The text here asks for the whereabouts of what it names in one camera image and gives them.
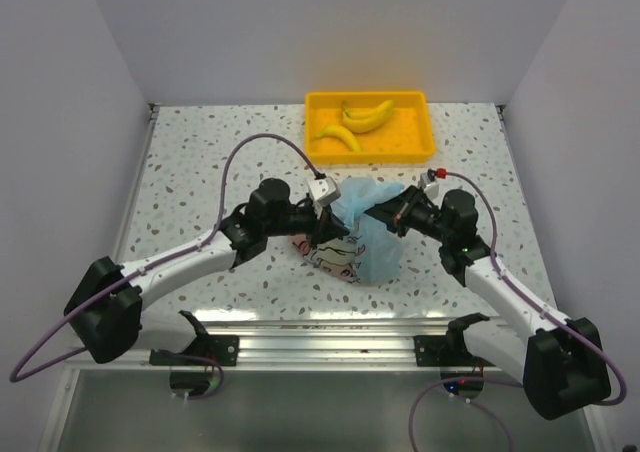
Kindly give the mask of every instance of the glass panel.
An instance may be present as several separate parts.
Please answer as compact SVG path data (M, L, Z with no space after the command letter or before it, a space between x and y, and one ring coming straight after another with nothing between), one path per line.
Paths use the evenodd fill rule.
M185 403L166 371L81 373L60 450L388 452L411 450L409 408L434 372L228 371L219 395ZM487 384L479 400L500 415L518 452L593 451L581 412L548 422L522 390ZM422 451L507 450L498 424L434 391L416 415Z

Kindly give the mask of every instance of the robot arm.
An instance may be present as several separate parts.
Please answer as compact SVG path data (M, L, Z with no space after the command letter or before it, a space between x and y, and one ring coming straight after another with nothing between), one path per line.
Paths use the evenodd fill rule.
M213 240L206 240L211 233L204 234L176 248L194 246L192 254L150 271L145 271L144 265L155 257L121 266L108 258L94 262L65 314L105 286L133 271L142 272L70 321L94 360L109 362L131 348L205 354L213 344L193 315L181 312L180 320L168 322L147 309L193 280L251 260L266 249L269 237L304 233L313 246L348 234L331 213L330 204L339 197L333 180L321 177L310 182L307 199L298 205L290 203L289 192L288 185L279 179L263 181L247 204L237 207L221 222ZM504 276L495 271L490 249L477 235L478 212L473 196L463 190L451 190L437 207L432 202L436 193L435 176L424 174L420 188L410 186L365 213L400 237L414 229L440 242L444 269L485 299L515 331L515 335L508 333L487 317L474 314L449 324L447 346L457 353L482 357L511 375L524 385L534 408L548 419L608 397L611 390L604 362L594 359L592 352L558 329L549 317L568 324L601 348L595 326L587 319L571 321L502 268L502 274L519 286L530 303L516 295ZM173 252L160 255L166 257Z

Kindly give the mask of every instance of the cartoon print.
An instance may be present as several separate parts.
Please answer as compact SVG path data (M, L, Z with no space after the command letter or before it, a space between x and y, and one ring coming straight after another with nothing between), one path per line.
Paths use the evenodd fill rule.
M306 236L291 238L291 243L306 261L347 282L359 281L355 271L359 264L355 263L355 258L365 251L365 246L356 248L357 241L357 237L348 236L344 240L334 239L313 249Z
M324 260L323 258L319 258L317 264L323 271L328 274L335 275L346 282L354 282L356 279L356 271L351 264L334 264Z

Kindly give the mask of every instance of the yellow tray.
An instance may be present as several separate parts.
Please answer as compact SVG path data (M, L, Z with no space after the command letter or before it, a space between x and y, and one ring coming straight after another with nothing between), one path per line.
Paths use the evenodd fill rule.
M393 99L391 118L381 127L355 134L362 152L351 152L339 139L314 140L327 125L342 124L342 104L368 109ZM415 164L436 153L427 99L420 91L311 92L307 94L305 151L314 164Z

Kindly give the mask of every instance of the black bracket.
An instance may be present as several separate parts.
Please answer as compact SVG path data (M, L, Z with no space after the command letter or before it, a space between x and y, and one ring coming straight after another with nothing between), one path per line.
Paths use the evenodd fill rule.
M197 397L204 394L211 387L212 374L213 372L179 372L173 370L169 374L169 387L174 394L186 392L189 397Z
M451 349L444 335L416 335L413 338L418 367L473 367L478 359Z
M567 325L602 349L598 329L588 319ZM533 408L547 420L611 394L605 362L561 329L538 330L529 337L522 385Z
M215 360L223 367L234 367L238 362L238 352L240 350L240 337L237 335L209 335L207 341L210 358ZM190 354L187 348L183 355L194 355L200 357L200 354ZM149 364L159 366L202 366L201 362L190 361L171 357L161 351L152 350L149 356Z
M410 186L405 190L400 197L402 198L402 203L400 207L393 215L393 227L398 237L404 237L409 232L409 226L407 225L407 217L415 207L415 205L423 200L425 194L422 190L418 189L415 186Z
M418 367L472 367L478 363L464 345L462 332L469 326L489 320L480 314L469 314L449 322L446 335L416 335L413 338Z
M109 257L94 261L64 308L64 315L122 278L121 267ZM138 340L142 313L140 292L140 287L124 283L69 322L96 363L111 362Z

